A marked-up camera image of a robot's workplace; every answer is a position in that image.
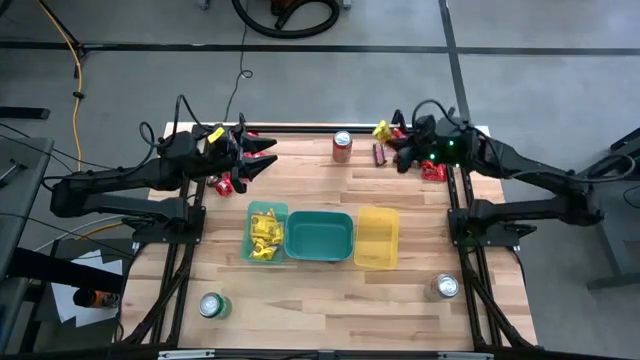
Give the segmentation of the black metal beam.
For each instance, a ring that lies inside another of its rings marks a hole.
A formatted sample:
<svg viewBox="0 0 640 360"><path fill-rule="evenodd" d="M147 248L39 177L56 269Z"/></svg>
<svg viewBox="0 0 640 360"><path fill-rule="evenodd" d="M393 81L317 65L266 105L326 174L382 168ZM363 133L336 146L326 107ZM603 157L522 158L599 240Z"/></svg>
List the black metal beam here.
<svg viewBox="0 0 640 360"><path fill-rule="evenodd" d="M4 272L5 277L46 282L119 293L124 284L120 274L76 264L32 250L16 248Z"/></svg>

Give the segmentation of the red soda can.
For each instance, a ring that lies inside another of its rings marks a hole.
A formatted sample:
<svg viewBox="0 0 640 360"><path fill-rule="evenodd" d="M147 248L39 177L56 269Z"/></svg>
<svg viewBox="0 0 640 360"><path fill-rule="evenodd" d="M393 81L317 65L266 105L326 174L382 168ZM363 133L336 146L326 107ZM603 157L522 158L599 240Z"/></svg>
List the red soda can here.
<svg viewBox="0 0 640 360"><path fill-rule="evenodd" d="M338 131L333 136L332 158L337 163L349 161L352 151L353 139L349 132Z"/></svg>

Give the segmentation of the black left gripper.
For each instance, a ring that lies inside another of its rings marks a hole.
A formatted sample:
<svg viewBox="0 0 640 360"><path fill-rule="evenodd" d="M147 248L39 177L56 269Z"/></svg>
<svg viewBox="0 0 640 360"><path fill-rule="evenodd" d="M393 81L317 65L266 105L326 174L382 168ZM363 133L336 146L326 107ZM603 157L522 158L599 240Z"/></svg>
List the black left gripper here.
<svg viewBox="0 0 640 360"><path fill-rule="evenodd" d="M219 127L225 129L225 134L215 143L209 143L207 136ZM277 144L276 139L244 135L245 133L245 125L229 127L224 125L207 126L204 132L206 140L204 176L220 176L223 173L228 173L234 190L239 194L247 192L247 184L241 178L243 171L243 177L252 181L258 174L278 160L277 155L244 159L244 152L262 152Z"/></svg>

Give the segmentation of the black aluminium table frame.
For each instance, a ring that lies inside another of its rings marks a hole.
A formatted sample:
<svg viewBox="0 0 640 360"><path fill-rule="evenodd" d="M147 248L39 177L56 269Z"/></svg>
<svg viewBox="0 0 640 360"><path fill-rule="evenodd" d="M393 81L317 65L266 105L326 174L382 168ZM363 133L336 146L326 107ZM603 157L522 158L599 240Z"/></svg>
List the black aluminium table frame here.
<svg viewBox="0 0 640 360"><path fill-rule="evenodd" d="M222 197L196 186L207 210L199 244L151 244L132 265L121 315L126 342L155 360L160 351L182 349L214 349L212 360L363 360L437 359L438 352L496 358L509 348L479 297L425 296L439 274L465 280L448 210L477 197L501 201L498 181L455 170L445 183L428 182L378 168L367 125L351 127L353 151L344 164L331 156L332 125L262 123L257 131L277 140L277 162L244 195ZM252 201L350 216L365 206L392 208L399 213L397 266L246 261L242 237ZM209 292L231 300L228 317L200 315Z"/></svg>

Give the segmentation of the translucent yellow plastic bin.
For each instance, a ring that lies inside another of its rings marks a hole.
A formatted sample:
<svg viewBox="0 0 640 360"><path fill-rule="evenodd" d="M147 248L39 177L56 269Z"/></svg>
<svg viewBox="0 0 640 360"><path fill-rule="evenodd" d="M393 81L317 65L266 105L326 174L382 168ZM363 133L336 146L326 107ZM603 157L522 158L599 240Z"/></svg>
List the translucent yellow plastic bin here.
<svg viewBox="0 0 640 360"><path fill-rule="evenodd" d="M358 267L393 270L397 266L399 213L392 208L361 207L356 225L354 262Z"/></svg>

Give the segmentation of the dark green plastic bin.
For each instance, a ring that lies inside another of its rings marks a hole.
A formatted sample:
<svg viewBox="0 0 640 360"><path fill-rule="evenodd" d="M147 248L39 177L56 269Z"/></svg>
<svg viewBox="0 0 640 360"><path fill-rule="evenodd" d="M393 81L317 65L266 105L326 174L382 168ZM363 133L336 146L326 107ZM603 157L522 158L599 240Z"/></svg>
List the dark green plastic bin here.
<svg viewBox="0 0 640 360"><path fill-rule="evenodd" d="M354 224L341 212L295 211L286 221L285 252L294 259L342 262L354 250Z"/></svg>

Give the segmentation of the white paper sheet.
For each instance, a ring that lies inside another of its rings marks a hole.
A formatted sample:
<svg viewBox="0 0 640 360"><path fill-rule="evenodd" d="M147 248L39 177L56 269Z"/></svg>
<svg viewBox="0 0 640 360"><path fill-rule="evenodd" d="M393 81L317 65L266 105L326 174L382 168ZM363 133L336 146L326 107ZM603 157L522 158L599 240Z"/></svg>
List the white paper sheet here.
<svg viewBox="0 0 640 360"><path fill-rule="evenodd" d="M72 259L73 263L104 270L114 274L123 273L121 260L104 262L100 250L91 251ZM102 322L116 317L117 308L85 308L77 306L73 301L73 295L78 287L53 283L51 285L56 309L62 323L74 319L77 327Z"/></svg>

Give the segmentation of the black hand tool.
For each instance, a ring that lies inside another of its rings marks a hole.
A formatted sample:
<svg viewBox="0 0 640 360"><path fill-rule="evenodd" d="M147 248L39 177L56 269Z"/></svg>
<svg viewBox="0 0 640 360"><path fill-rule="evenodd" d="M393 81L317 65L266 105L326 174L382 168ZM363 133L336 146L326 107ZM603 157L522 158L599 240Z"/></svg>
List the black hand tool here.
<svg viewBox="0 0 640 360"><path fill-rule="evenodd" d="M2 175L0 175L0 188L6 187L9 184L12 176L27 169L27 166L25 164L17 161L14 158L11 158L9 162L11 166Z"/></svg>

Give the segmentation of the green soda can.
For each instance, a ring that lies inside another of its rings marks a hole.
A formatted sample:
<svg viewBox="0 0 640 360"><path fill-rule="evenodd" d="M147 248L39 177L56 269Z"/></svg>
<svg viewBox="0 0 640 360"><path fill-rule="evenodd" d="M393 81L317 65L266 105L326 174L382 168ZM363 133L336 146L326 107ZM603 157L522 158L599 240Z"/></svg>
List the green soda can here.
<svg viewBox="0 0 640 360"><path fill-rule="evenodd" d="M220 293L209 292L201 298L199 312L205 318L224 319L232 312L232 302Z"/></svg>

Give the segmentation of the silver soda can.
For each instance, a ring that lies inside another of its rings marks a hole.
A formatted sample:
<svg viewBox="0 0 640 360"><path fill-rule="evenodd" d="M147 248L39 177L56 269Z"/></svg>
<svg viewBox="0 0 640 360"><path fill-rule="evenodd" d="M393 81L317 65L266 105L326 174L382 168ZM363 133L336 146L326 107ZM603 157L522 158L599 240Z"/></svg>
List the silver soda can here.
<svg viewBox="0 0 640 360"><path fill-rule="evenodd" d="M425 296L432 300L448 300L457 296L460 285L450 274L439 274L425 287Z"/></svg>

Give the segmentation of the translucent teal plastic bin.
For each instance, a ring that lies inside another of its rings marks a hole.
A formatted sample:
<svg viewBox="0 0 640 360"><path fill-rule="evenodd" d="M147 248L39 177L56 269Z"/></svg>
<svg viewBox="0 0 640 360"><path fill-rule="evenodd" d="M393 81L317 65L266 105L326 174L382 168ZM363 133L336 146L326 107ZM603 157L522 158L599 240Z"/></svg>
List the translucent teal plastic bin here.
<svg viewBox="0 0 640 360"><path fill-rule="evenodd" d="M265 212L267 212L270 208L273 208L275 210L276 212L275 219L277 220L277 222L282 222L284 224L284 235L285 235L285 224L288 217L288 206L284 203L252 201L248 207L248 214L246 218L246 225L245 225L245 232L244 232L243 246L242 246L242 258L246 261L258 262L258 263L281 263L284 259L284 250L283 250L284 244L281 246L270 246L270 247L277 248L277 251L272 261L257 261L249 258L249 254L254 249L251 238L256 237L250 234L251 216L253 214L265 214Z"/></svg>

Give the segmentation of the black flat floor bar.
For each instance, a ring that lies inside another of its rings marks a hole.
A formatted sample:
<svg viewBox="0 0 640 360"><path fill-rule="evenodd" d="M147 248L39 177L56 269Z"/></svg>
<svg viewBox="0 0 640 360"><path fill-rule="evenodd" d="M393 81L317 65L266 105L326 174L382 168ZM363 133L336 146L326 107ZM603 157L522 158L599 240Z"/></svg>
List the black flat floor bar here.
<svg viewBox="0 0 640 360"><path fill-rule="evenodd" d="M0 106L0 118L47 120L49 116L47 108Z"/></svg>

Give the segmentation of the orange black drink can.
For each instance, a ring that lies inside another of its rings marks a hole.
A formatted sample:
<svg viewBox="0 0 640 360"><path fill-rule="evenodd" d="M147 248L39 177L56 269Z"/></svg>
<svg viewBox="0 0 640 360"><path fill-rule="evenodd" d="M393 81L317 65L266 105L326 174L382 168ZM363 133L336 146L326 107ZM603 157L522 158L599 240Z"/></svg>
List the orange black drink can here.
<svg viewBox="0 0 640 360"><path fill-rule="evenodd" d="M120 295L117 293L84 288L76 290L72 299L76 306L84 308L117 308L120 303Z"/></svg>

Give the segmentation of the grey side table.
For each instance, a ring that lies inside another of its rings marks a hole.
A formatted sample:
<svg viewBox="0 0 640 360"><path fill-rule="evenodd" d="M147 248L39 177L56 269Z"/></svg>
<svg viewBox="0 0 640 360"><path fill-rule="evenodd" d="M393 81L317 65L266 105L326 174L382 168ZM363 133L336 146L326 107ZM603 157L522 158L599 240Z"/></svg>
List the grey side table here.
<svg viewBox="0 0 640 360"><path fill-rule="evenodd" d="M4 272L20 242L53 145L50 138L0 139L0 175L11 166L11 158L27 166L0 188L0 355L9 344L27 289L26 279L5 277Z"/></svg>

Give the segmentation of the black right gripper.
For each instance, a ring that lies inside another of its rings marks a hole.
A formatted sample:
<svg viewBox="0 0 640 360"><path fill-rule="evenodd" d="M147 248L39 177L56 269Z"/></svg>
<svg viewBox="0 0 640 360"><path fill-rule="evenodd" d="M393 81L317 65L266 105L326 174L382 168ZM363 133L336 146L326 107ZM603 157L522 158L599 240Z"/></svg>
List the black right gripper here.
<svg viewBox="0 0 640 360"><path fill-rule="evenodd" d="M396 152L396 170L401 174L406 173L414 161L455 165L463 160L462 132L458 128L417 129L414 131L414 139L411 137L391 138L386 141L386 145L393 150L398 150Z"/></svg>

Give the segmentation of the silver metal bracket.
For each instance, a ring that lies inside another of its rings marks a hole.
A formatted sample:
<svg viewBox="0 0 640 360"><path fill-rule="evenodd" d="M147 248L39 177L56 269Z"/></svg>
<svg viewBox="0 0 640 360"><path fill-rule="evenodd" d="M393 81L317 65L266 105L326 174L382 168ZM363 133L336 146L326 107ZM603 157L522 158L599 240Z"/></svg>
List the silver metal bracket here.
<svg viewBox="0 0 640 360"><path fill-rule="evenodd" d="M493 354L478 352L438 352L437 360L495 360Z"/></svg>
<svg viewBox="0 0 640 360"><path fill-rule="evenodd" d="M160 351L157 360L204 360L214 359L216 351L214 349L182 349Z"/></svg>

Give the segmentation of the dark side table frame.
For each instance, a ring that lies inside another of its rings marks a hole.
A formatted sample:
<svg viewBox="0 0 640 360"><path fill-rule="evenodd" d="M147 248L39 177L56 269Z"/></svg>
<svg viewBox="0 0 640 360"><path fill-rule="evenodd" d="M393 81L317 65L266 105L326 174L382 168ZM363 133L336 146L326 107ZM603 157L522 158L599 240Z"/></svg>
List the dark side table frame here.
<svg viewBox="0 0 640 360"><path fill-rule="evenodd" d="M610 145L606 155L580 172L600 176L615 171L621 181L599 184L604 219L595 228L612 274L589 281L589 290L640 284L640 127Z"/></svg>

